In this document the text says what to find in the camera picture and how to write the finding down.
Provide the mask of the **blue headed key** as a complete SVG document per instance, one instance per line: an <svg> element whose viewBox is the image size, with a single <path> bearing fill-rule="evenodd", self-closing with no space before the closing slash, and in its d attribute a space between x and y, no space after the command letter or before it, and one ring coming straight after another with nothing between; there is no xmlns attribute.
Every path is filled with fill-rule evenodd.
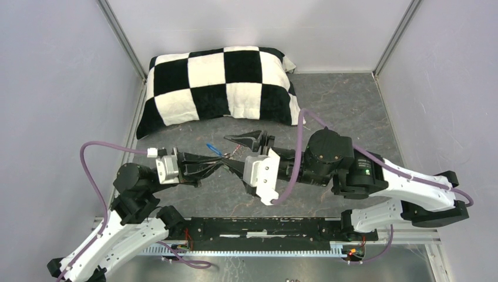
<svg viewBox="0 0 498 282"><path fill-rule="evenodd" d="M224 156L224 154L211 143L207 143L206 146L217 156Z"/></svg>

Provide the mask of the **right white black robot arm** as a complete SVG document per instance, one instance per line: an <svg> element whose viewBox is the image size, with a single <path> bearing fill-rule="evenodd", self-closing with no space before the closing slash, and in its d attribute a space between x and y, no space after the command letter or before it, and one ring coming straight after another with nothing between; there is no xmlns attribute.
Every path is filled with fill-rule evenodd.
<svg viewBox="0 0 498 282"><path fill-rule="evenodd" d="M294 150L275 147L274 138L261 130L226 139L253 151L230 169L240 175L247 192L267 206L282 199L275 189L278 180L328 186L345 199L384 197L383 203L341 213L339 232L347 240L395 223L439 228L469 217L467 202L458 200L453 191L458 185L455 172L426 175L399 167L380 155L355 149L350 137L328 128L316 131L306 145Z"/></svg>

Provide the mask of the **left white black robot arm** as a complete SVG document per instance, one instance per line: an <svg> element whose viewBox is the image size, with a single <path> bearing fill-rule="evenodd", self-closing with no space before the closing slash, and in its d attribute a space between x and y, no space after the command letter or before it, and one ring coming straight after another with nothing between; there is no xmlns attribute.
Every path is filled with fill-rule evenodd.
<svg viewBox="0 0 498 282"><path fill-rule="evenodd" d="M118 195L106 203L86 164L85 150L103 146L154 158L156 167L125 163L113 182ZM47 268L57 281L106 281L113 270L153 243L184 236L193 239L185 218L173 206L159 207L156 192L186 184L199 187L223 163L223 157L208 157L176 150L130 149L107 142L90 141L80 148L80 161L105 210L104 218L83 243L62 258L52 259Z"/></svg>

